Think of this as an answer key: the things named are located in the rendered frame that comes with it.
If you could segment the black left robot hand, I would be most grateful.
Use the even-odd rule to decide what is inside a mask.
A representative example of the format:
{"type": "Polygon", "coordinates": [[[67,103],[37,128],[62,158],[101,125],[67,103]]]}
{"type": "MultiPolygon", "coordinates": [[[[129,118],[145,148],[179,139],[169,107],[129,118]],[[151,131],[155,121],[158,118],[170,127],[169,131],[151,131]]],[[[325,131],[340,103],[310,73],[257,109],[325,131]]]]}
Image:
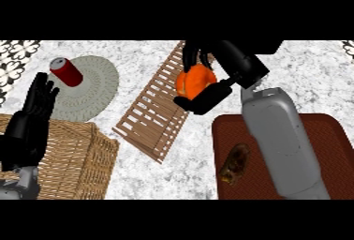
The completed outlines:
{"type": "Polygon", "coordinates": [[[9,121],[6,132],[0,135],[2,171],[37,166],[45,157],[49,122],[54,113],[59,88],[45,72],[36,74],[23,110],[9,121]]]}

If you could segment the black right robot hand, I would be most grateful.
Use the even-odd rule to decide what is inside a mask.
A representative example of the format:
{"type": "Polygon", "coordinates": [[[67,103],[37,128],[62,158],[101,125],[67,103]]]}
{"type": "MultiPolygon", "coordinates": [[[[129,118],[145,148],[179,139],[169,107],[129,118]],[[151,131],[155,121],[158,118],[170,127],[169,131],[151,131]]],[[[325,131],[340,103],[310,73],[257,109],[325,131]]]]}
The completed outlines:
{"type": "Polygon", "coordinates": [[[176,97],[175,103],[189,112],[204,115],[232,93],[238,83],[248,89],[270,70],[257,58],[259,54],[275,54],[282,44],[279,39],[257,43],[254,40],[188,40],[183,48],[185,72],[203,64],[214,73],[213,83],[195,99],[176,97]]]}

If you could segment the orange squash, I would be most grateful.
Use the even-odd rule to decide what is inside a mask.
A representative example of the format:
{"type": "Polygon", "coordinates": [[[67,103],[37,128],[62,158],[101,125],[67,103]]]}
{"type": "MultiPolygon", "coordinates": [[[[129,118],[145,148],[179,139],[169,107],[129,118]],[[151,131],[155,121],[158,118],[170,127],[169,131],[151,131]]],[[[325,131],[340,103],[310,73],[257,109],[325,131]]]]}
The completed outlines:
{"type": "Polygon", "coordinates": [[[195,99],[205,88],[217,83],[213,71],[203,65],[191,67],[189,72],[182,71],[176,80],[177,96],[195,99]]]}

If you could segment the wooden slatted tiered shelf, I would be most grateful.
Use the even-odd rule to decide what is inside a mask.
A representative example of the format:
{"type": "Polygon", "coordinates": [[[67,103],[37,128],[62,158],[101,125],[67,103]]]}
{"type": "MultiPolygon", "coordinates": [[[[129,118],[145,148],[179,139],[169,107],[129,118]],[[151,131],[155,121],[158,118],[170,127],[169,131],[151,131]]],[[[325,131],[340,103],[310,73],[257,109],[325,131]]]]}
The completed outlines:
{"type": "Polygon", "coordinates": [[[182,40],[172,51],[142,93],[139,94],[120,123],[113,130],[160,163],[179,135],[189,113],[173,102],[175,88],[183,68],[182,40]]]}

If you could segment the brown tray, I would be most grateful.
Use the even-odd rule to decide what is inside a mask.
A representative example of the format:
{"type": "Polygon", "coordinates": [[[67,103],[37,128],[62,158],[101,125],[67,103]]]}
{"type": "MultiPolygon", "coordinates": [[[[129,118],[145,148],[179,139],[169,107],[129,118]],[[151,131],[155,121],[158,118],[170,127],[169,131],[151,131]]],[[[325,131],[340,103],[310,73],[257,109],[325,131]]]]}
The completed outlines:
{"type": "MultiPolygon", "coordinates": [[[[354,199],[354,148],[338,120],[325,113],[300,115],[309,139],[321,162],[323,183],[332,199],[354,199]]],[[[220,200],[279,200],[256,139],[250,134],[241,114],[216,117],[211,124],[213,151],[220,200]],[[222,181],[220,171],[238,143],[248,144],[251,159],[236,184],[222,181]]]]}

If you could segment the wicker basket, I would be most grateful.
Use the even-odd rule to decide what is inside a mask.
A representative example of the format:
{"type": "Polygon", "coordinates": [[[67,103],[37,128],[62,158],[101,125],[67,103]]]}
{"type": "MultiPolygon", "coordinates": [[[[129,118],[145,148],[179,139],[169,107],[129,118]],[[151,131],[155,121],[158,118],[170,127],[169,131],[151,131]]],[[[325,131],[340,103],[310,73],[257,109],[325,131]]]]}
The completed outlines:
{"type": "MultiPolygon", "coordinates": [[[[11,119],[0,113],[0,135],[11,119]]],[[[93,123],[54,120],[45,158],[36,166],[37,200],[104,199],[118,150],[120,143],[101,133],[93,123]]],[[[17,180],[15,170],[3,172],[0,163],[0,179],[17,180]]]]}

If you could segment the grey round woven placemat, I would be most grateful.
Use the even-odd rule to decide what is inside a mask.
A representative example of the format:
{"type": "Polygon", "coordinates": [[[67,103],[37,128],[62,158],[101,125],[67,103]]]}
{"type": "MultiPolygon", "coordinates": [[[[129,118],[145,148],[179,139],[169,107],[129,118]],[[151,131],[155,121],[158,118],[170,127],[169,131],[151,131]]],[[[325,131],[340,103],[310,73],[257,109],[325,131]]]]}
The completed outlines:
{"type": "Polygon", "coordinates": [[[113,62],[101,56],[86,55],[74,58],[71,62],[83,75],[83,82],[71,87],[54,73],[49,74],[49,80],[59,88],[52,118],[87,122],[101,114],[114,99],[120,72],[113,62]]]}

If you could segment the red can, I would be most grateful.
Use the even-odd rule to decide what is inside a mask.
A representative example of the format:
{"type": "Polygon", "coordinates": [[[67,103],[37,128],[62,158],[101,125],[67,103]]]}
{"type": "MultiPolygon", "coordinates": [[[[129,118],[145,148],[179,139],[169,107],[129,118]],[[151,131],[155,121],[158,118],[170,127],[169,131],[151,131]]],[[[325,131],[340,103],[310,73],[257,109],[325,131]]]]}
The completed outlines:
{"type": "Polygon", "coordinates": [[[58,57],[52,61],[51,71],[70,87],[76,87],[82,84],[83,74],[80,73],[76,65],[67,58],[58,57]]]}

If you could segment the brown lumpy food piece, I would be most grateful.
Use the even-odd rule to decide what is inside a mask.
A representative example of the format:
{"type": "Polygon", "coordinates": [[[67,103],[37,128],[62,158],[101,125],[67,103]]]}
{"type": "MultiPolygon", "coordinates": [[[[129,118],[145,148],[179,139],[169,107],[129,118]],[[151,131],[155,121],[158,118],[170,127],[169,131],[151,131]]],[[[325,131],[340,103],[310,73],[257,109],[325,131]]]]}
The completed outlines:
{"type": "Polygon", "coordinates": [[[220,180],[234,186],[244,176],[251,158],[251,148],[248,144],[239,143],[228,155],[220,174],[220,180]]]}

